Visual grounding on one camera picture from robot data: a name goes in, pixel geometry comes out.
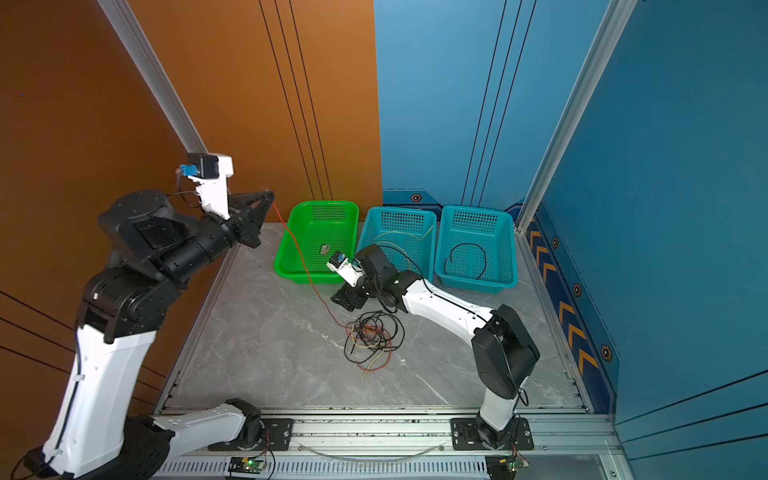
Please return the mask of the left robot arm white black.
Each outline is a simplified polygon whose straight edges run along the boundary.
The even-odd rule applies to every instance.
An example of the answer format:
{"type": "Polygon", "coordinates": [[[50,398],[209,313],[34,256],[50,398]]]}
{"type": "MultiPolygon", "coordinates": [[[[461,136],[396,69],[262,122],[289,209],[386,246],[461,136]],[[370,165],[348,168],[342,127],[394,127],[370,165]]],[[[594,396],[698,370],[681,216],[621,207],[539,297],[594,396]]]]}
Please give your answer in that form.
{"type": "Polygon", "coordinates": [[[227,195],[223,214],[179,213],[167,195],[141,190],[98,219],[113,249],[86,285],[75,354],[48,440],[19,461],[27,478],[148,479],[172,458],[219,443],[258,447],[260,410],[241,399],[179,417],[132,416],[145,356],[190,279],[236,245],[255,248],[275,195],[227,195]]]}

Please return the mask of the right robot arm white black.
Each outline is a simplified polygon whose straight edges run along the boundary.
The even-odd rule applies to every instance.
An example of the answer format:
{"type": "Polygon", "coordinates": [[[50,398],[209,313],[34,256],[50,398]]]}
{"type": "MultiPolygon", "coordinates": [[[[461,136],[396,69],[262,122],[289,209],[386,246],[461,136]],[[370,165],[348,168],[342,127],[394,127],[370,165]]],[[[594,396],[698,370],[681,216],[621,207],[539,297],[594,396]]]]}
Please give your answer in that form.
{"type": "Polygon", "coordinates": [[[485,387],[476,416],[476,441],[489,450],[530,450],[520,437],[529,431],[517,407],[528,403],[524,390],[541,358],[540,351],[512,307],[494,309],[449,294],[428,281],[416,266],[399,270],[387,246],[369,245],[355,256],[332,254],[327,267],[344,281],[331,301],[349,312],[375,299],[385,313],[421,317],[471,348],[478,378],[485,387]]]}

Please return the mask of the green plastic basket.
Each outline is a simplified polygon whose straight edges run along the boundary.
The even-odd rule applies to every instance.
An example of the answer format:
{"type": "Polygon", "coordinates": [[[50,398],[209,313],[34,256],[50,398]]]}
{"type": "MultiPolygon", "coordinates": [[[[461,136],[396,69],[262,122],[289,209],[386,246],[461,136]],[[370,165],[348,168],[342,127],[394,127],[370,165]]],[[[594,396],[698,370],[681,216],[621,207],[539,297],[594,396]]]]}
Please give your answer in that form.
{"type": "Polygon", "coordinates": [[[306,201],[296,205],[287,220],[274,269],[298,284],[340,284],[342,278],[327,267],[341,251],[351,257],[356,249],[359,207],[351,201],[306,201]],[[331,246],[320,254],[322,244],[331,246]]]}

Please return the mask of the middle teal plastic basket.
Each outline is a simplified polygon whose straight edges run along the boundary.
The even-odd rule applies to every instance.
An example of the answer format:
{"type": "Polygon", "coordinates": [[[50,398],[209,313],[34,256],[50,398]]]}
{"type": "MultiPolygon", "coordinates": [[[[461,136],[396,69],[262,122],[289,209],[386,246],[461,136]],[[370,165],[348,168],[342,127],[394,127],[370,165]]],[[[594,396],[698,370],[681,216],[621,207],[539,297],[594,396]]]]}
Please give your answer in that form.
{"type": "Polygon", "coordinates": [[[419,209],[373,207],[366,216],[357,251],[379,245],[399,270],[411,270],[427,281],[434,276],[437,215],[419,209]]]}

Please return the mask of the teal plastic basket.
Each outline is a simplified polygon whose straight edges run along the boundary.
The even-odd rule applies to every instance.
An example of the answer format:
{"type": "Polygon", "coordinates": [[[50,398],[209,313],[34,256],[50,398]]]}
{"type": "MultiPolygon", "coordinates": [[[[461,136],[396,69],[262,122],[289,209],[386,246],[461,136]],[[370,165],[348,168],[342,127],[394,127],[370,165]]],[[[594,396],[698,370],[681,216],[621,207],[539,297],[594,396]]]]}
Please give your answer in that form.
{"type": "Polygon", "coordinates": [[[450,288],[498,294],[518,284],[515,225],[504,211],[443,208],[435,273],[450,288]]]}
{"type": "Polygon", "coordinates": [[[437,215],[419,209],[373,207],[366,216],[357,251],[379,245],[399,270],[411,270],[427,281],[434,276],[437,215]]]}

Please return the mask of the right teal plastic basket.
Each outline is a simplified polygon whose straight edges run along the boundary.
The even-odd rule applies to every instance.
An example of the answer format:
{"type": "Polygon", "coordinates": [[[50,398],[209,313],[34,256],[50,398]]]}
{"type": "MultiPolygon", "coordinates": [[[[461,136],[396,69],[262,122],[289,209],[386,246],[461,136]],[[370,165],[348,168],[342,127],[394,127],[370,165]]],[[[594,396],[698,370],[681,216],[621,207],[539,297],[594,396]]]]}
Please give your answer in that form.
{"type": "Polygon", "coordinates": [[[498,294],[518,284],[515,225],[504,211],[443,208],[435,273],[450,288],[498,294]]]}

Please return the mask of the left green circuit board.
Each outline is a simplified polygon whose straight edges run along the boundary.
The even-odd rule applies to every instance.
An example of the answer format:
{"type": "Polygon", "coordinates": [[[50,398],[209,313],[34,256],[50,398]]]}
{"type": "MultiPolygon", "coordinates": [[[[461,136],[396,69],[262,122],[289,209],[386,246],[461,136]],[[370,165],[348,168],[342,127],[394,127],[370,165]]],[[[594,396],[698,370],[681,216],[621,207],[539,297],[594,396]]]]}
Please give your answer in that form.
{"type": "Polygon", "coordinates": [[[264,458],[231,457],[227,466],[227,474],[230,476],[253,476],[269,472],[269,463],[264,458]]]}

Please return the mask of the green circuit board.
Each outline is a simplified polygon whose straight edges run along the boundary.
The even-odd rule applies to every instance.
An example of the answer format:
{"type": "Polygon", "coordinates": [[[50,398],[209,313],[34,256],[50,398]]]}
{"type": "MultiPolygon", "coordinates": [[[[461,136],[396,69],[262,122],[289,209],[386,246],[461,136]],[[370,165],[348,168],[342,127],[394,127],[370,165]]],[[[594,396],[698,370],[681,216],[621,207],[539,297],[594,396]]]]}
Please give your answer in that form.
{"type": "Polygon", "coordinates": [[[490,480],[515,480],[518,473],[530,467],[523,457],[486,456],[486,471],[490,480]]]}
{"type": "Polygon", "coordinates": [[[269,463],[264,458],[231,457],[227,466],[227,474],[230,476],[253,476],[269,472],[269,463]]]}

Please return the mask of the right green circuit board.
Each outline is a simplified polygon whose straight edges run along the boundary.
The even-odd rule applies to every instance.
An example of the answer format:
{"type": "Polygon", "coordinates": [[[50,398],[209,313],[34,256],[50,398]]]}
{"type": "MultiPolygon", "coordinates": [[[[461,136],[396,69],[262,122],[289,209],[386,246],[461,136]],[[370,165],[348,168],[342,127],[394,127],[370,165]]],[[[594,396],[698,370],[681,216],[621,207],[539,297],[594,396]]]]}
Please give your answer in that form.
{"type": "Polygon", "coordinates": [[[523,457],[486,456],[486,471],[490,480],[515,480],[518,473],[530,467],[523,457]]]}

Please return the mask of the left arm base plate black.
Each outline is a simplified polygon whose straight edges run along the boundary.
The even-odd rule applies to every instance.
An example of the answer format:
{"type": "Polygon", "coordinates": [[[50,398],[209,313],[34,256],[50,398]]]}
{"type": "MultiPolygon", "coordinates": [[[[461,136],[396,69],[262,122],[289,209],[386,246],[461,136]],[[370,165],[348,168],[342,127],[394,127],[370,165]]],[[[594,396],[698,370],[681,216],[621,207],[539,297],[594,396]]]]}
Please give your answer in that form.
{"type": "Polygon", "coordinates": [[[235,439],[209,445],[207,450],[212,452],[261,452],[265,449],[273,452],[287,451],[292,438],[294,420],[291,418],[267,418],[262,419],[261,424],[260,435],[249,443],[242,439],[235,439]]]}

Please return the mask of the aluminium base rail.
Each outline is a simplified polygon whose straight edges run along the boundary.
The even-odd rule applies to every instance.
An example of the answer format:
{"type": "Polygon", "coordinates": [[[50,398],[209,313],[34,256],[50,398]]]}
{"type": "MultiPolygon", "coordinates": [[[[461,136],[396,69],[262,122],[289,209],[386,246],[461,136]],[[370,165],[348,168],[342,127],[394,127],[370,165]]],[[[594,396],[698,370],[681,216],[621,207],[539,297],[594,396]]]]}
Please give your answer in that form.
{"type": "Polygon", "coordinates": [[[269,410],[291,418],[287,451],[199,450],[167,461],[159,479],[489,479],[486,456],[523,457],[530,467],[516,479],[630,479],[628,460],[605,415],[579,410],[522,408],[532,451],[457,451],[450,420],[475,417],[470,409],[269,410]],[[264,458],[268,474],[230,476],[231,457],[264,458]]]}

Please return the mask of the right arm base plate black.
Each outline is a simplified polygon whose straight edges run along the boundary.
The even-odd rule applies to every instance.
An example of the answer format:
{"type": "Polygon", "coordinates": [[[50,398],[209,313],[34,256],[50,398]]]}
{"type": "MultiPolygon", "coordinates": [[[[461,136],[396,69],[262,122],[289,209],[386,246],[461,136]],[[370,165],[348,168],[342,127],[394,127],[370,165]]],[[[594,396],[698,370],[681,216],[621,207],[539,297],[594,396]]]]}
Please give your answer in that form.
{"type": "Polygon", "coordinates": [[[532,451],[533,434],[527,419],[514,416],[508,425],[497,431],[479,416],[450,420],[451,440],[457,451],[511,450],[532,451]]]}

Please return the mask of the aluminium corner frame post left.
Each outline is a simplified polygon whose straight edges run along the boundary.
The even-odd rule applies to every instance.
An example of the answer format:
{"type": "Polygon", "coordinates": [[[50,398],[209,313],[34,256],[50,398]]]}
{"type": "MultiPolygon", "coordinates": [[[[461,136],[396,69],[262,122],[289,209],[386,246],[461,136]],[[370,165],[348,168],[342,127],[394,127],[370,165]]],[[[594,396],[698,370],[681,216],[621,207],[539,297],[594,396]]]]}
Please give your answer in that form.
{"type": "Polygon", "coordinates": [[[129,3],[124,0],[98,0],[98,4],[186,151],[207,152],[202,137],[129,3]]]}

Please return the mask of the aluminium corner frame post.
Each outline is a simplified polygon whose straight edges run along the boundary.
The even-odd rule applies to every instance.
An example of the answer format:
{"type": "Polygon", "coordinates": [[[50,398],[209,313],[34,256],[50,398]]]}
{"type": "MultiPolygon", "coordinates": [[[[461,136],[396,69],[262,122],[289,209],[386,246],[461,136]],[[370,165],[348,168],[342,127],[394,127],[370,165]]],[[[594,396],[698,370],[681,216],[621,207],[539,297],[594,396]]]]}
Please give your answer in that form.
{"type": "Polygon", "coordinates": [[[516,227],[519,234],[532,222],[636,5],[637,0],[608,3],[522,205],[516,227]]]}
{"type": "Polygon", "coordinates": [[[98,4],[186,151],[207,152],[202,137],[129,3],[124,0],[98,0],[98,4]]]}

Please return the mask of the aluminium corner frame post right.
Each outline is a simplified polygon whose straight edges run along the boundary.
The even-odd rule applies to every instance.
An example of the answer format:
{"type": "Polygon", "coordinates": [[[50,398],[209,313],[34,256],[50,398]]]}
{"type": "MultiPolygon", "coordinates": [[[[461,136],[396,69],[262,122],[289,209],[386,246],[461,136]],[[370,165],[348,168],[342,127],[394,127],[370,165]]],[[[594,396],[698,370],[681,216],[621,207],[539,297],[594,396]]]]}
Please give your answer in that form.
{"type": "Polygon", "coordinates": [[[516,227],[519,234],[532,222],[636,5],[637,0],[608,3],[522,205],[516,227]]]}

